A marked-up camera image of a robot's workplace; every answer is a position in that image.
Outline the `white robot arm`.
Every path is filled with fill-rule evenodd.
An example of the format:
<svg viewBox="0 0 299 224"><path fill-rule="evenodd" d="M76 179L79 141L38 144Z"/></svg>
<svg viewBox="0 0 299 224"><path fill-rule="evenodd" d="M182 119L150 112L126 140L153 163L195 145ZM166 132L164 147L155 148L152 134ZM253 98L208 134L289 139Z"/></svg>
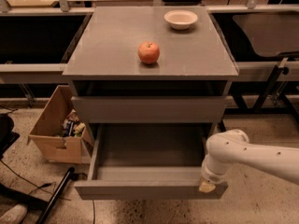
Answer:
<svg viewBox="0 0 299 224"><path fill-rule="evenodd" d="M212 192L234 163L299 184L298 148L251 144L243 131L234 129L213 134L206 140L199 191Z"/></svg>

